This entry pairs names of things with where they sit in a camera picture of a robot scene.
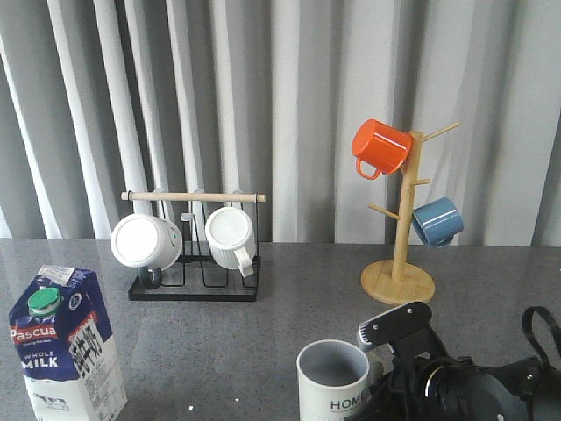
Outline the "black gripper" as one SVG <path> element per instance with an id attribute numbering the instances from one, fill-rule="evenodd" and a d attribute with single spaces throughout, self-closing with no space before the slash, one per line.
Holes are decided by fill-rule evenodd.
<path id="1" fill-rule="evenodd" d="M 391 353 L 413 361 L 427 353 L 431 361 L 450 361 L 442 340 L 430 326 L 431 308 L 424 302 L 405 303 L 359 324 L 357 344 L 364 351 L 388 345 Z"/>

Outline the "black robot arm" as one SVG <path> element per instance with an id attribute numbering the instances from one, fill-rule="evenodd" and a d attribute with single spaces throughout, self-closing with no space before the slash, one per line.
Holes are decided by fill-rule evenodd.
<path id="1" fill-rule="evenodd" d="M 483 367 L 471 357 L 451 357 L 430 327 L 432 312 L 423 302 L 405 303 L 358 327 L 363 351 L 382 345 L 393 355 L 393 369 L 369 388 L 371 398 L 359 420 L 558 420 L 560 372 L 536 340 L 539 316 L 560 342 L 560 327 L 543 306 L 522 315 L 522 330 L 536 353 L 517 362 Z"/>

